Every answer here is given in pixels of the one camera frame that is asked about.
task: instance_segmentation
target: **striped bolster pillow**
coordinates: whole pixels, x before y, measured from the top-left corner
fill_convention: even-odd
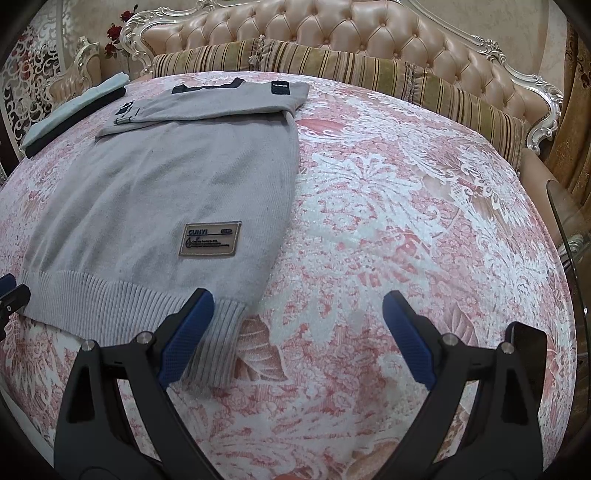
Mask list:
[[[260,57],[261,47],[262,40],[249,38],[244,41],[156,55],[152,63],[152,77],[218,70],[224,72],[256,71],[258,70],[257,57]]]
[[[264,40],[261,72],[294,73],[367,88],[410,101],[415,66],[402,60]]]
[[[518,118],[464,92],[426,70],[416,72],[412,103],[445,116],[486,138],[519,171],[528,127]]]

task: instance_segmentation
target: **light blue folded cloth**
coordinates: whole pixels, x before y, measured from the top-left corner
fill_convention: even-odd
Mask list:
[[[38,138],[51,132],[51,130],[57,127],[60,123],[70,118],[76,112],[82,110],[86,105],[90,105],[96,99],[104,97],[108,93],[114,92],[128,83],[129,76],[126,73],[118,73],[96,87],[89,88],[82,95],[60,105],[52,111],[50,116],[31,126],[25,135],[25,138],[22,140],[21,148],[24,149],[28,147]]]

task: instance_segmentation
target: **red flower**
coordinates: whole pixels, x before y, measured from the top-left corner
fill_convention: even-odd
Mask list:
[[[131,17],[134,16],[134,13],[131,10],[126,10],[121,14],[121,21],[127,22]]]
[[[112,43],[107,43],[107,45],[105,45],[105,57],[108,59],[111,57],[117,58],[117,47]]]
[[[113,41],[119,41],[119,34],[121,33],[121,26],[111,24],[111,28],[107,30],[107,37]]]

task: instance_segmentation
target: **pink floral bedspread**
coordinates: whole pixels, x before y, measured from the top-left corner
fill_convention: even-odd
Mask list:
[[[0,190],[0,275],[18,275],[57,182],[123,103],[234,76],[131,84],[124,98],[25,159]],[[574,320],[557,251],[509,165],[473,131],[380,93],[309,77],[240,76],[311,88],[296,114],[292,224],[242,327],[235,380],[227,390],[168,390],[210,460],[227,479],[370,479],[427,395],[381,317],[384,294],[398,289],[441,332],[470,345],[496,347],[514,320],[548,334],[539,413],[548,463],[569,418]],[[53,445],[80,339],[24,317],[7,334],[0,377]],[[154,455],[122,389],[139,444]],[[474,393],[469,385],[440,457],[457,448]]]

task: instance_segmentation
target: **sweater label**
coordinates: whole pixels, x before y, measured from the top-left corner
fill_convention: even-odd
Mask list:
[[[179,255],[182,257],[232,257],[242,222],[187,223]]]
[[[289,95],[290,83],[283,80],[273,80],[271,82],[271,93],[273,95]]]

